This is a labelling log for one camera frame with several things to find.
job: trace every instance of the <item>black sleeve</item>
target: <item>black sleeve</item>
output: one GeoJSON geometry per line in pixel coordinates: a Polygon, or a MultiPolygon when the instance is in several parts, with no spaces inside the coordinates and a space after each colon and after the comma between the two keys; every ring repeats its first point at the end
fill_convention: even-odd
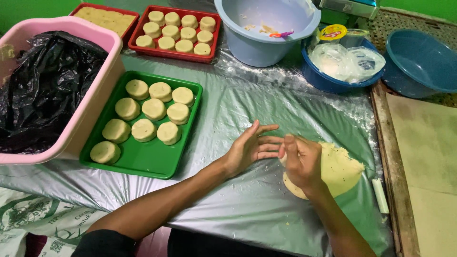
{"type": "Polygon", "coordinates": [[[113,230],[85,234],[71,257],[133,257],[135,240],[113,230]]]}

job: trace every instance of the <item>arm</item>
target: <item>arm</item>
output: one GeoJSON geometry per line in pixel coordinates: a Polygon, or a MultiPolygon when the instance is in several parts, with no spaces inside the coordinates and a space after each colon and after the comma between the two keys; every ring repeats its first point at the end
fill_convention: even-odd
{"type": "Polygon", "coordinates": [[[244,171],[254,161],[277,157],[283,139],[260,134],[278,129],[278,125],[260,126],[256,120],[235,140],[227,154],[196,175],[173,186],[141,196],[96,221],[87,232],[114,230],[136,241],[154,232],[193,202],[205,196],[226,179],[244,171]]]}
{"type": "Polygon", "coordinates": [[[303,190],[311,201],[329,236],[332,250],[336,257],[375,257],[376,254],[354,225],[336,204],[329,188],[322,181],[320,144],[297,138],[293,135],[284,137],[284,145],[279,150],[279,157],[287,153],[287,176],[303,190]]]}

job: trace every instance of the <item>green tray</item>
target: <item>green tray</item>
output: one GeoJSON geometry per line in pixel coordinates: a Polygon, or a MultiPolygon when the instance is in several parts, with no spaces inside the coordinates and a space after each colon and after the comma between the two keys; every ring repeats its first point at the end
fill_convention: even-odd
{"type": "MultiPolygon", "coordinates": [[[[97,120],[97,123],[92,129],[92,132],[86,144],[84,145],[83,150],[81,151],[80,162],[85,166],[107,171],[115,171],[144,177],[155,177],[160,179],[171,178],[174,175],[176,168],[178,167],[179,160],[186,145],[192,123],[195,119],[195,114],[200,104],[202,92],[202,86],[197,83],[148,74],[145,72],[126,72],[124,75],[122,75],[114,87],[108,102],[106,102],[106,105],[97,120]],[[165,82],[170,85],[172,89],[183,86],[192,90],[196,96],[196,99],[194,105],[190,108],[189,122],[178,126],[182,130],[182,136],[181,139],[174,145],[165,145],[157,137],[149,142],[140,143],[136,141],[130,134],[130,137],[127,139],[127,141],[118,144],[118,146],[121,148],[122,153],[121,157],[116,163],[113,165],[96,163],[90,158],[90,150],[97,143],[105,141],[101,135],[101,131],[105,127],[105,124],[112,118],[120,119],[114,110],[114,105],[119,99],[129,97],[127,91],[125,90],[125,85],[127,82],[134,79],[142,80],[148,85],[152,85],[156,82],[165,82]]],[[[150,99],[150,97],[139,101],[139,104],[142,106],[143,103],[148,99],[150,99]]],[[[168,108],[173,103],[174,102],[172,100],[166,103],[165,106],[168,108]]],[[[142,118],[146,118],[143,112],[141,112],[140,115],[134,120],[126,122],[131,127],[136,121],[142,118]]],[[[156,128],[158,128],[162,123],[168,121],[170,121],[170,119],[168,119],[168,116],[165,116],[165,118],[159,121],[153,121],[152,123],[156,126],[156,128]]]]}

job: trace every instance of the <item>yellow label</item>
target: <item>yellow label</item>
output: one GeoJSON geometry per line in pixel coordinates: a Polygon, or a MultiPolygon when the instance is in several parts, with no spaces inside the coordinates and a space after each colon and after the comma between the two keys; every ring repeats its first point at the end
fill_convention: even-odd
{"type": "Polygon", "coordinates": [[[320,32],[320,40],[335,40],[344,37],[347,33],[347,28],[340,24],[334,24],[325,27],[320,32]]]}

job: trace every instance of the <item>pink plastic basket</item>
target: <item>pink plastic basket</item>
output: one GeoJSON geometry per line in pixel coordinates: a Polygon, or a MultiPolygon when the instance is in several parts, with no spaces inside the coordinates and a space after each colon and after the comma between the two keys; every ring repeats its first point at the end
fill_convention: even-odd
{"type": "MultiPolygon", "coordinates": [[[[0,165],[37,164],[56,157],[77,160],[114,85],[125,72],[119,57],[122,49],[120,37],[113,31],[74,16],[19,22],[0,38],[0,45],[13,45],[17,54],[20,50],[30,48],[27,40],[34,35],[55,30],[65,31],[98,44],[109,53],[108,57],[57,142],[40,154],[0,154],[0,165]]],[[[15,67],[14,60],[0,61],[0,83],[2,78],[10,75],[15,67]]]]}

